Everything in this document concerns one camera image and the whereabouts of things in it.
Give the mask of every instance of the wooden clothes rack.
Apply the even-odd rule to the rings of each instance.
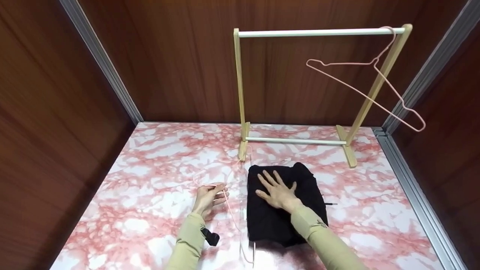
[[[396,39],[388,52],[387,57],[380,69],[385,77],[388,76],[392,69],[400,51],[403,49],[405,42],[412,31],[412,25],[406,24],[400,28],[393,28],[397,34]],[[366,99],[353,122],[350,131],[347,133],[345,129],[336,125],[339,141],[332,140],[313,140],[313,139],[284,139],[284,138],[266,138],[266,137],[250,137],[250,122],[245,122],[245,107],[243,102],[243,79],[241,72],[241,54],[240,54],[240,38],[246,37],[318,37],[318,36],[357,36],[357,35],[391,35],[392,31],[385,28],[359,28],[359,29],[330,29],[330,30],[292,30],[292,31],[244,31],[240,32],[238,28],[233,29],[233,42],[235,46],[235,62],[237,66],[237,83],[240,105],[240,121],[241,121],[241,142],[239,146],[238,157],[241,161],[245,161],[247,143],[249,141],[257,142],[278,142],[278,143],[303,143],[303,144],[322,144],[342,146],[347,162],[350,168],[357,166],[357,159],[351,147],[352,140],[357,134],[365,116],[367,115],[372,101]],[[368,97],[375,99],[378,92],[382,88],[384,79],[378,74],[369,93]]]

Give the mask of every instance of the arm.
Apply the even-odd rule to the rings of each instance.
[[[205,236],[201,231],[205,227],[204,218],[212,212],[213,206],[226,202],[226,196],[229,196],[227,190],[225,184],[198,188],[193,210],[180,228],[177,243],[168,260],[166,270],[194,270],[197,268],[205,241]]]
[[[197,213],[191,213],[185,219],[177,237],[177,244],[168,260],[166,270],[193,270],[197,268],[202,254],[205,236],[200,231],[205,221]]]
[[[360,258],[340,239],[315,212],[300,200],[291,212],[291,222],[317,253],[328,270],[366,269]]]
[[[304,206],[295,197],[297,183],[293,183],[292,188],[289,189],[276,171],[274,171],[276,180],[266,171],[264,175],[268,181],[260,174],[258,179],[270,195],[256,190],[257,195],[271,206],[282,208],[291,214],[293,227],[312,246],[328,270],[367,269],[347,244],[335,235],[312,209]]]

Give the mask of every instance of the black wristband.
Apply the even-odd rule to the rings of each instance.
[[[207,243],[212,246],[216,246],[218,241],[220,240],[220,236],[217,233],[211,233],[207,228],[201,229],[203,235],[205,236],[205,240]]]

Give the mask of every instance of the brown wooden panel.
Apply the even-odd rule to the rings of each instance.
[[[144,119],[239,122],[232,32],[413,23],[390,77],[403,92],[464,0],[81,0]],[[370,61],[390,37],[242,39],[246,118],[259,123],[353,123],[363,98],[305,66],[309,58]],[[329,67],[363,92],[375,72]],[[396,97],[378,99],[392,108]],[[381,125],[374,110],[365,125]]]
[[[134,126],[58,1],[0,1],[0,39],[0,269],[48,269]]]
[[[427,128],[394,138],[469,269],[478,269],[480,231],[480,26],[417,104]]]

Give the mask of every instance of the folded black garment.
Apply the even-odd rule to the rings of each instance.
[[[277,171],[289,188],[292,187],[293,182],[297,182],[295,196],[328,225],[324,199],[318,189],[315,177],[305,165],[299,162],[295,163],[293,167],[253,165],[248,170],[247,180],[247,228],[250,241],[269,240],[284,247],[306,243],[305,239],[293,228],[290,214],[283,209],[273,208],[256,195],[255,190],[257,189],[268,194],[257,176],[258,174],[263,175],[264,170],[273,178],[275,178],[273,171]]]

